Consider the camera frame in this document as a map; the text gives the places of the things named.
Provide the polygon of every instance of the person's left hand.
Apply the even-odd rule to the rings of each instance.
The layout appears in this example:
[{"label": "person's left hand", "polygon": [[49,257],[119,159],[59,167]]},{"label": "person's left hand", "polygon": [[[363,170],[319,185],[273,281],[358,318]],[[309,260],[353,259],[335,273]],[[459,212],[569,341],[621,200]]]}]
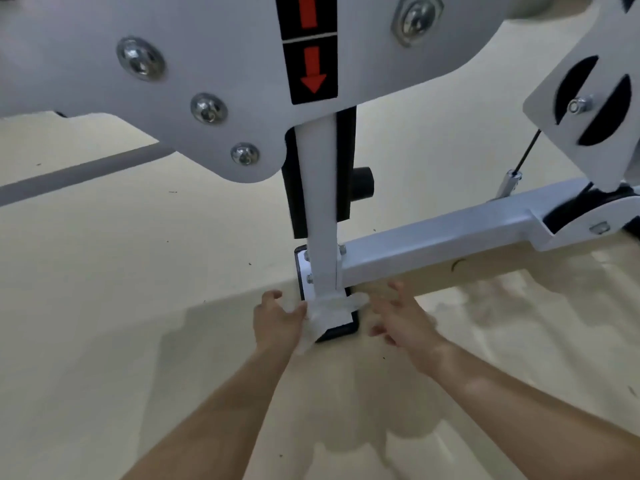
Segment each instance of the person's left hand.
[{"label": "person's left hand", "polygon": [[307,316],[307,303],[303,301],[292,312],[286,313],[276,302],[282,291],[266,291],[262,302],[253,309],[253,332],[257,348],[278,347],[292,353],[302,334],[302,322]]}]

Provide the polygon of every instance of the red down arrow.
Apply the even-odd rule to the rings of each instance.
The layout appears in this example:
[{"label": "red down arrow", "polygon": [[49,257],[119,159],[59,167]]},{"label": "red down arrow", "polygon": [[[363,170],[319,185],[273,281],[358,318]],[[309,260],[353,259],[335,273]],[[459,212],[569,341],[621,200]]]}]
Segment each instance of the red down arrow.
[{"label": "red down arrow", "polygon": [[316,94],[326,79],[326,74],[320,74],[320,47],[305,48],[305,67],[307,76],[301,78],[302,83]]}]

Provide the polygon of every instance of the forearm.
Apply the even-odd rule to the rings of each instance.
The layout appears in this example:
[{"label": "forearm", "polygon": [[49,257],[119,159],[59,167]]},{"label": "forearm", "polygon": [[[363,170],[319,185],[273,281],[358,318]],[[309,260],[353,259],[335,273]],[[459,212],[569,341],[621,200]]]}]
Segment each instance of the forearm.
[{"label": "forearm", "polygon": [[254,353],[123,480],[240,480],[291,352]]},{"label": "forearm", "polygon": [[640,438],[445,340],[425,361],[429,375],[530,480],[637,478]]}]

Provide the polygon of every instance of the red arrow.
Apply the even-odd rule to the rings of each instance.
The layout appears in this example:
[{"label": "red arrow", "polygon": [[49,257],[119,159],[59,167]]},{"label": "red arrow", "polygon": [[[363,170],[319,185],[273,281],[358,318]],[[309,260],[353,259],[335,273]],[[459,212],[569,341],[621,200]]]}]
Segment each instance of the red arrow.
[{"label": "red arrow", "polygon": [[316,0],[298,0],[300,5],[300,23],[304,29],[315,29],[318,26]]},{"label": "red arrow", "polygon": [[316,94],[326,79],[326,74],[320,74],[320,47],[305,48],[305,66],[307,68],[307,76],[301,79],[302,83],[313,94]]}]

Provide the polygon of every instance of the hand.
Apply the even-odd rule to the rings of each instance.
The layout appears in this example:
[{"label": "hand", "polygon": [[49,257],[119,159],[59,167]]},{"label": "hand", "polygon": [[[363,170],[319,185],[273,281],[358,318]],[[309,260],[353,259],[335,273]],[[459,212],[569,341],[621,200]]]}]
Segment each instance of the hand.
[{"label": "hand", "polygon": [[442,346],[448,341],[435,329],[436,321],[425,312],[404,283],[390,282],[389,288],[398,293],[395,300],[371,296],[374,313],[380,315],[381,323],[374,325],[369,335],[384,335],[389,345],[404,348],[416,368],[428,375],[436,366]]},{"label": "hand", "polygon": [[253,309],[255,342],[260,350],[277,347],[293,353],[302,334],[307,303],[303,301],[292,313],[286,313],[276,302],[281,296],[282,291],[267,291],[261,304]]}]

